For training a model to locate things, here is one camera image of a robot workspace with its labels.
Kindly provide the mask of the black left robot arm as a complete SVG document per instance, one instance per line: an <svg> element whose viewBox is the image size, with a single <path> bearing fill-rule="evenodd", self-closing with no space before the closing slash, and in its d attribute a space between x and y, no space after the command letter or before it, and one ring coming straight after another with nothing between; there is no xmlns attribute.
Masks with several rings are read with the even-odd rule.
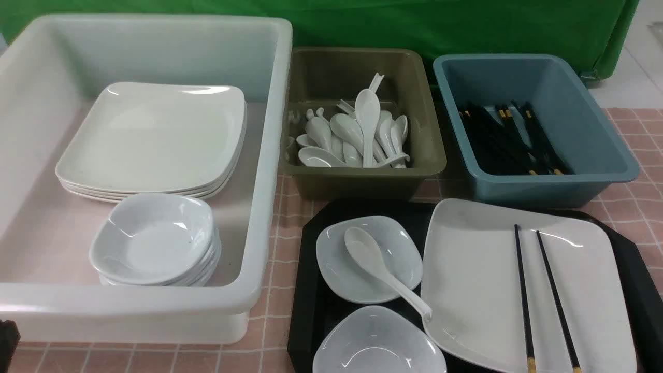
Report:
<svg viewBox="0 0 663 373"><path fill-rule="evenodd" d="M8 372L15 350L21 340L17 324L12 320L1 320L1 372Z"/></svg>

